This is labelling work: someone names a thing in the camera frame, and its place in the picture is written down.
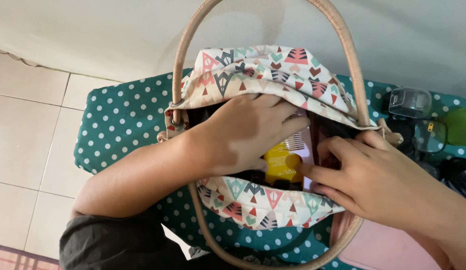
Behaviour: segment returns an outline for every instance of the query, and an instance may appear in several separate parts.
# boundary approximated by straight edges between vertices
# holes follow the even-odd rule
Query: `polka dot fabric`
[[[185,69],[183,76],[191,69]],[[345,90],[353,94],[350,77],[337,76]],[[381,97],[397,88],[395,85],[365,81],[370,117],[381,114]],[[131,151],[157,143],[156,135],[164,131],[164,109],[171,101],[171,74],[93,90],[87,99],[83,124],[74,150],[76,166],[96,174]],[[438,116],[449,110],[466,107],[466,99],[434,93],[432,113]],[[438,160],[453,156],[466,157],[466,147],[445,146],[435,153]],[[187,187],[182,187],[160,200],[156,209],[163,224],[187,244],[210,250],[199,228]],[[248,230],[203,208],[213,237],[221,247],[249,247],[273,260],[299,264],[317,258],[328,250],[332,216],[308,229],[285,227],[271,230]],[[361,270],[337,258],[323,269]]]

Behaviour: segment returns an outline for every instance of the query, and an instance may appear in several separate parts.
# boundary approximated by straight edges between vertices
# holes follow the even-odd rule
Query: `finger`
[[[252,100],[256,99],[259,95],[260,95],[259,93],[255,93],[255,94],[245,94],[245,95],[241,95],[241,96],[235,97],[235,98],[239,98],[239,99],[240,99],[240,98],[241,98],[241,99],[244,98],[244,99],[247,99],[247,100],[252,101]]]
[[[284,99],[273,106],[272,109],[274,109],[275,113],[279,114],[283,120],[298,111],[298,107]]]
[[[327,159],[331,154],[342,163],[346,163],[349,160],[358,162],[360,158],[365,157],[365,155],[353,147],[353,145],[338,136],[323,140],[318,144],[317,150],[321,160]]]
[[[261,171],[264,171],[266,172],[266,170],[268,169],[268,163],[266,162],[266,160],[260,158],[260,159],[257,159],[256,161],[253,162],[253,164],[251,164],[251,167],[250,169],[252,170],[261,170]]]
[[[339,190],[349,190],[348,183],[342,181],[343,173],[338,170],[328,169],[313,164],[300,163],[295,167],[297,172],[309,179]]]
[[[353,145],[353,147],[358,149],[365,156],[370,157],[372,155],[373,148],[371,148],[370,146],[368,146],[368,145],[366,145],[364,143],[361,143],[361,142],[359,142],[357,140],[354,140],[354,139],[345,139],[345,141],[347,141],[349,144]]]
[[[389,151],[392,147],[382,136],[380,136],[380,134],[374,132],[373,130],[363,131],[358,134],[355,139],[375,149],[383,151]]]
[[[257,104],[260,104],[262,106],[265,106],[265,107],[273,107],[275,106],[276,103],[278,103],[278,101],[280,101],[282,98],[280,96],[277,96],[277,95],[269,95],[269,94],[263,94],[263,95],[260,95],[256,100],[255,102]]]
[[[280,139],[283,141],[291,135],[306,129],[308,126],[310,126],[310,120],[306,116],[295,116],[287,119],[283,122],[279,133]]]
[[[356,204],[355,200],[338,189],[334,189],[326,185],[318,185],[314,187],[313,192],[325,195],[330,200],[336,202],[337,204],[343,206],[345,209],[355,214],[360,213],[360,208]]]

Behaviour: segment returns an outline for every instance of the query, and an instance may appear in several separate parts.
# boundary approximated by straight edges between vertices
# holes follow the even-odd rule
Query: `dark sleeve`
[[[60,239],[64,270],[185,269],[180,246],[168,239],[152,207],[129,218],[79,216]]]

